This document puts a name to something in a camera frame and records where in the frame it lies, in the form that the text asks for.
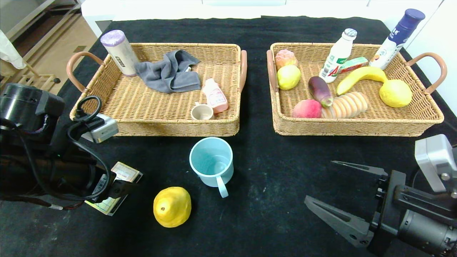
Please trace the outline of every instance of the light blue mug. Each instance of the light blue mug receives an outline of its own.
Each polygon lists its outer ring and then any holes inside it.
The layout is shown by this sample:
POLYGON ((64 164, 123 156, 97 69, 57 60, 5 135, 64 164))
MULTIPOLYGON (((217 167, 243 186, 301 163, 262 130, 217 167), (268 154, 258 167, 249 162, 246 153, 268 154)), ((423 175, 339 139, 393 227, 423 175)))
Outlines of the light blue mug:
POLYGON ((229 196, 225 184, 233 175, 233 152, 225 140, 208 137, 192 147, 189 162, 206 185, 218 187, 222 198, 229 196))

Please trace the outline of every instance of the eggplant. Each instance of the eggplant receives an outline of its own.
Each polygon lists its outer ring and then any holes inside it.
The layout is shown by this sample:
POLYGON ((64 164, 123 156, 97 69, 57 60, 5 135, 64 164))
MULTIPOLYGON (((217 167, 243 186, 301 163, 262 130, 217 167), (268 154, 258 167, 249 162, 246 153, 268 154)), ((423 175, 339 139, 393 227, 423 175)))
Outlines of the eggplant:
POLYGON ((311 77, 308 81, 308 88, 313 97, 316 98, 323 107, 332 106, 333 97, 330 93, 329 85, 327 85, 322 78, 318 76, 311 77))

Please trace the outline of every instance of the brown leather handle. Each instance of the brown leather handle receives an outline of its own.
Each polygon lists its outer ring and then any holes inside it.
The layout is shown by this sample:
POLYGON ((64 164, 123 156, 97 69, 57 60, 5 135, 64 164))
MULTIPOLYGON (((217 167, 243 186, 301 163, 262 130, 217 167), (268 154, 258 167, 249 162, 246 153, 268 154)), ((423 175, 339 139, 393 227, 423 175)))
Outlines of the brown leather handle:
POLYGON ((89 53, 89 52, 77 52, 77 53, 73 54, 73 56, 70 58, 70 60, 68 60, 68 63, 67 63, 68 78, 73 83, 73 85, 76 86, 77 89, 79 89, 79 91, 84 92, 85 87, 74 77, 74 74, 73 74, 74 63, 81 56, 89 56, 100 65, 103 65, 103 61, 100 58, 96 57, 94 54, 89 53))
POLYGON ((278 92, 278 79, 276 78, 276 66, 273 63, 273 52, 268 50, 266 52, 266 65, 268 68, 268 78, 270 85, 274 92, 278 92))
POLYGON ((440 69, 441 69, 441 75, 438 78, 438 80, 425 90, 426 93, 431 94, 446 78, 447 66, 446 66, 446 63, 444 62, 443 58, 441 58, 441 56, 437 55, 436 53, 430 53, 430 52, 418 55, 416 58, 407 62, 406 65, 411 66, 411 65, 415 64, 417 61, 419 61, 420 59, 424 58, 425 56, 430 56, 433 59, 435 59, 435 61, 438 63, 438 65, 440 66, 440 69))
POLYGON ((246 74, 248 72, 248 52, 241 50, 241 74, 239 76, 239 92, 243 91, 246 83, 246 74))

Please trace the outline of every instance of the gray cloth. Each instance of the gray cloth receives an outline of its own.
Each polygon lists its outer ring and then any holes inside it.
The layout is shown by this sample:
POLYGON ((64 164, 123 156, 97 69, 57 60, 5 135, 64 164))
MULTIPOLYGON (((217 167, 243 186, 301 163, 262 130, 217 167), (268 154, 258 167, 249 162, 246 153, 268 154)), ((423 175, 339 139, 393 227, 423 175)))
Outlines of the gray cloth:
POLYGON ((200 61, 184 50, 164 54, 162 61, 135 64, 137 75, 150 88, 163 92, 185 92, 200 89, 200 79, 195 71, 185 71, 200 61))

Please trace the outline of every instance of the black tablecloth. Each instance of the black tablecloth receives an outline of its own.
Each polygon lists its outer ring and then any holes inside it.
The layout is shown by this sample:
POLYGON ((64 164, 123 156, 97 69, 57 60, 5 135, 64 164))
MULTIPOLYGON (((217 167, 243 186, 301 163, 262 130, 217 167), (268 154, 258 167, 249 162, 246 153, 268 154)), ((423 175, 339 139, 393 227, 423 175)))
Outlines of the black tablecloth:
MULTIPOLYGON (((26 203, 0 203, 2 256, 372 256, 353 248, 309 211, 305 195, 371 220, 377 201, 376 176, 330 163, 341 160, 396 169, 409 176, 416 169, 414 141, 445 134, 456 143, 457 119, 437 93, 445 114, 418 138, 280 136, 273 130, 266 51, 275 42, 336 42, 341 32, 358 31, 355 43, 381 44, 388 29, 363 18, 263 17, 118 21, 130 42, 235 43, 248 52, 248 75, 241 101, 240 131, 225 138, 234 152, 235 172, 229 197, 205 186, 188 163, 191 147, 201 138, 114 137, 94 145, 109 166, 121 161, 144 173, 113 217, 88 205, 65 212, 26 203), (173 229, 152 214, 155 195, 181 186, 192 198, 189 220, 173 229)), ((99 41, 90 49, 103 58, 99 41)), ((84 58, 75 71, 87 85, 97 64, 84 58)), ((414 68, 426 86, 430 83, 414 68)), ((67 81, 59 93, 66 101, 61 122, 80 92, 67 81)), ((422 256, 394 241, 386 256, 422 256)))

